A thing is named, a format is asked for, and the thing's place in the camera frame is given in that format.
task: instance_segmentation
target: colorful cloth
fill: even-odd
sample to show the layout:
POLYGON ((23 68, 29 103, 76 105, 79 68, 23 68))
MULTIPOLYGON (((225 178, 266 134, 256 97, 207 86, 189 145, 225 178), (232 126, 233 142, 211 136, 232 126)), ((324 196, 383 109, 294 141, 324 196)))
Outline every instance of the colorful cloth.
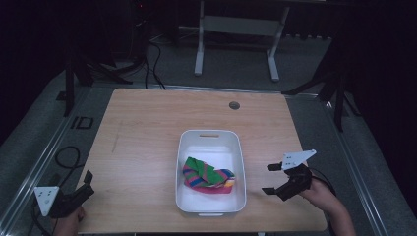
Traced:
POLYGON ((184 184, 206 194, 229 194, 235 175, 228 169, 214 170, 207 163, 189 156, 183 167, 184 184))

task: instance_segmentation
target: person's arm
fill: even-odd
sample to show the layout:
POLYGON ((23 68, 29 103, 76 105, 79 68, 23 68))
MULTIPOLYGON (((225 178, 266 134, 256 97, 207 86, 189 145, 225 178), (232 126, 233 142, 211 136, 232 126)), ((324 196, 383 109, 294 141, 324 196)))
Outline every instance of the person's arm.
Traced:
POLYGON ((80 221, 86 213, 82 206, 65 218, 51 219, 53 236, 75 236, 78 234, 80 221))
POLYGON ((346 207, 324 183, 313 179, 310 190, 305 190, 300 195, 328 214, 331 226, 337 236, 356 235, 346 207))

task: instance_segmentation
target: black clamp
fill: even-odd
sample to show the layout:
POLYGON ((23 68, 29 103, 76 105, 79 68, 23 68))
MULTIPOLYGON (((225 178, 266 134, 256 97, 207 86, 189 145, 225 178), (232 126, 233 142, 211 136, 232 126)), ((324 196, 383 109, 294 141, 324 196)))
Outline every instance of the black clamp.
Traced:
MULTIPOLYGON (((282 162, 278 164, 270 164, 268 165, 268 170, 278 171, 281 170, 281 166, 282 162)), ((310 189, 313 174, 306 165, 300 164, 297 167, 284 170, 284 173, 289 176, 288 182, 277 189, 262 188, 264 193, 267 195, 277 195, 283 201, 286 201, 304 190, 310 189)))
POLYGON ((59 190, 52 208, 49 212, 51 218, 63 218, 70 215, 74 210, 82 205, 91 195, 94 190, 91 187, 92 174, 88 170, 84 178, 84 185, 76 190, 73 194, 64 195, 59 190))

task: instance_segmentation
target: white container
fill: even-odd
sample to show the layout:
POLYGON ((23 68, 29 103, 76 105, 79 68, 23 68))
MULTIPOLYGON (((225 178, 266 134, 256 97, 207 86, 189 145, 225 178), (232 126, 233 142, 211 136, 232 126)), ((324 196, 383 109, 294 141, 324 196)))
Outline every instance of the white container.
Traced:
POLYGON ((237 135, 223 130, 189 130, 178 148, 175 199, 187 216, 226 216, 246 204, 246 180, 242 150, 237 135), (183 166, 189 156, 214 169, 229 169, 236 177, 230 194, 204 194, 184 185, 183 166))

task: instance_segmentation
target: metal stand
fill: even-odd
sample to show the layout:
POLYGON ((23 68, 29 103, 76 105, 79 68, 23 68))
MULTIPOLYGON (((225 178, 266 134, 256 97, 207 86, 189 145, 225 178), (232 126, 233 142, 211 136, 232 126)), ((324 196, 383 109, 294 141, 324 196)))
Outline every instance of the metal stand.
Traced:
POLYGON ((205 55, 204 34, 205 31, 217 31, 250 35, 273 36, 272 47, 267 50, 267 58, 271 79, 279 80, 276 69, 275 52, 284 29, 289 7, 285 7, 280 21, 254 20, 242 18, 229 18, 219 16, 205 16, 205 1, 200 2, 199 47, 197 50, 196 68, 194 74, 200 76, 203 73, 203 61, 205 55))

